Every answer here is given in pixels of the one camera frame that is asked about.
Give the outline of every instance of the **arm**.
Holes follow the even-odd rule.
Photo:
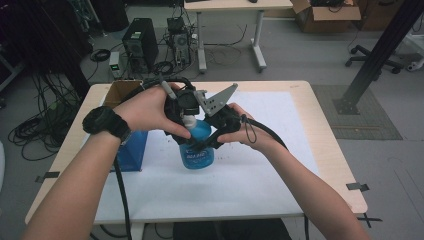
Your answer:
[[[154,87],[114,111],[131,130],[162,129],[190,138],[187,129],[166,118],[165,98],[163,89]],[[119,145],[108,132],[92,135],[41,202],[22,239],[86,239]]]
[[[239,114],[247,114],[236,104],[230,106]],[[264,154],[292,192],[306,216],[327,239],[369,239],[346,202],[334,189],[304,167],[266,132],[255,128],[257,141],[251,143],[245,131],[243,128],[238,132],[222,135],[218,141],[241,142]]]

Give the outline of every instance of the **blue spray bottle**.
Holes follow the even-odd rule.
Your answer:
[[[211,126],[205,121],[198,120],[194,116],[184,116],[183,122],[185,127],[190,131],[191,136],[197,141],[205,140],[211,134]],[[184,166],[188,169],[201,169],[213,163],[213,148],[205,148],[200,152],[190,149],[190,145],[180,145],[181,159]]]

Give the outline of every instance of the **electronic device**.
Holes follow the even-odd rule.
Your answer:
[[[125,70],[121,64],[121,58],[119,56],[119,52],[110,53],[109,67],[110,67],[110,70],[112,71],[113,78],[118,79],[122,77]]]
[[[183,32],[180,34],[174,34],[171,37],[175,63],[179,67],[189,65],[191,63],[189,34],[187,32]]]
[[[153,70],[159,48],[152,19],[134,18],[122,38],[122,43],[133,72],[149,73]]]
[[[190,35],[182,17],[168,18],[169,46],[172,48],[175,64],[185,67],[191,63]]]

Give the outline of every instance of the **forearm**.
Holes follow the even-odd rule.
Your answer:
[[[23,239],[85,239],[120,140],[107,132],[89,138],[34,213]]]
[[[262,152],[304,213],[327,239],[367,239],[364,238],[367,234],[344,199],[285,148],[273,142]]]

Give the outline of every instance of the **table leg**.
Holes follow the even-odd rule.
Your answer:
[[[251,39],[252,47],[259,64],[259,72],[262,72],[262,70],[266,68],[265,59],[264,59],[264,56],[262,55],[261,48],[259,47],[259,37],[261,35],[263,17],[264,17],[264,10],[259,10],[258,18],[256,20],[255,38]]]
[[[206,67],[206,56],[205,56],[205,46],[203,45],[203,36],[202,36],[202,13],[197,12],[197,58],[199,60],[199,71],[205,73],[207,70]]]
[[[144,223],[131,224],[131,236],[134,240],[142,240],[144,234]]]

